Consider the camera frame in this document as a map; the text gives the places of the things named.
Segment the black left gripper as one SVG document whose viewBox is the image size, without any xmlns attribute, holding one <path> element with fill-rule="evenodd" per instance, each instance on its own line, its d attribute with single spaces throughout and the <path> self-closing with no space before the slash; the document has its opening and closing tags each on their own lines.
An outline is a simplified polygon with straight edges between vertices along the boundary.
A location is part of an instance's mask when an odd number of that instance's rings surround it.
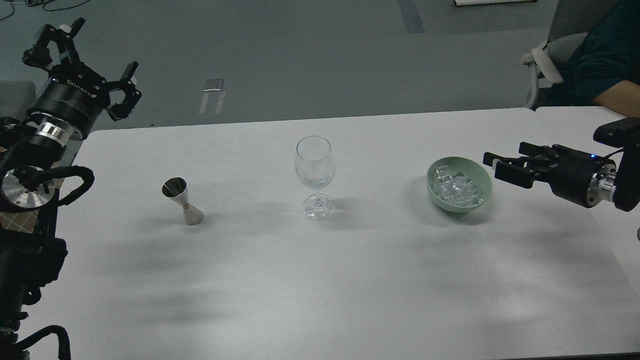
<svg viewBox="0 0 640 360">
<path fill-rule="evenodd" d="M 106 109 L 114 121 L 128 118 L 142 97 L 137 89 L 134 74 L 139 64 L 132 61 L 119 80 L 108 81 L 86 66 L 80 59 L 74 38 L 86 20 L 82 17 L 58 28 L 44 25 L 36 34 L 34 43 L 22 55 L 22 63 L 31 68 L 43 69 L 48 79 L 27 109 L 28 121 L 38 124 L 51 122 L 66 126 L 73 141 L 84 141 Z M 50 44 L 55 44 L 59 64 L 54 65 Z M 111 103 L 110 92 L 122 92 L 121 102 Z"/>
</svg>

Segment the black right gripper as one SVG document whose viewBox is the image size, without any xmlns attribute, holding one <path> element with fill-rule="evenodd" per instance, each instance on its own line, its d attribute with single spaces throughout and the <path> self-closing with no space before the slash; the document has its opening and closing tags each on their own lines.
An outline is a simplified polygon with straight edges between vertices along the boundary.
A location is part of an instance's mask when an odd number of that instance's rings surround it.
<svg viewBox="0 0 640 360">
<path fill-rule="evenodd" d="M 617 165 L 607 157 L 563 145 L 534 145 L 522 141 L 519 157 L 485 152 L 482 164 L 494 167 L 494 177 L 523 189 L 535 182 L 549 184 L 551 192 L 585 208 L 614 201 Z"/>
</svg>

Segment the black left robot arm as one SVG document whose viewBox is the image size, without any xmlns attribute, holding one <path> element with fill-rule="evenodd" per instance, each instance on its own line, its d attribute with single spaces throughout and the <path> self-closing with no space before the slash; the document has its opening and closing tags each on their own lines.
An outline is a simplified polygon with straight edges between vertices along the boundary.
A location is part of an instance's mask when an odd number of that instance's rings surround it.
<svg viewBox="0 0 640 360">
<path fill-rule="evenodd" d="M 60 325 L 48 325 L 19 339 L 24 306 L 38 303 L 42 289 L 56 281 L 68 253 L 57 237 L 58 209 L 78 200 L 94 184 L 89 168 L 61 166 L 71 141 L 84 141 L 98 117 L 125 119 L 141 99 L 133 61 L 118 80 L 106 80 L 82 62 L 74 39 L 85 23 L 50 24 L 22 56 L 48 78 L 25 114 L 1 118 L 1 358 L 27 360 L 29 348 L 57 337 L 57 358 L 71 359 L 70 338 Z"/>
</svg>

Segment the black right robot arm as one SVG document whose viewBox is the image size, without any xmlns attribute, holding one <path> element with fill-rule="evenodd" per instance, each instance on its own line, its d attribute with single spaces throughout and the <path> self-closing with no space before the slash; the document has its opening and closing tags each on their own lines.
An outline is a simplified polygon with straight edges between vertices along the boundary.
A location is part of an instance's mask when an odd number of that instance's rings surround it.
<svg viewBox="0 0 640 360">
<path fill-rule="evenodd" d="M 519 157 L 485 152 L 482 162 L 493 169 L 494 178 L 523 189 L 546 183 L 554 196 L 593 208 L 602 201 L 631 212 L 640 200 L 640 121 L 626 117 L 599 126 L 595 142 L 614 148 L 600 156 L 564 145 L 519 144 Z"/>
</svg>

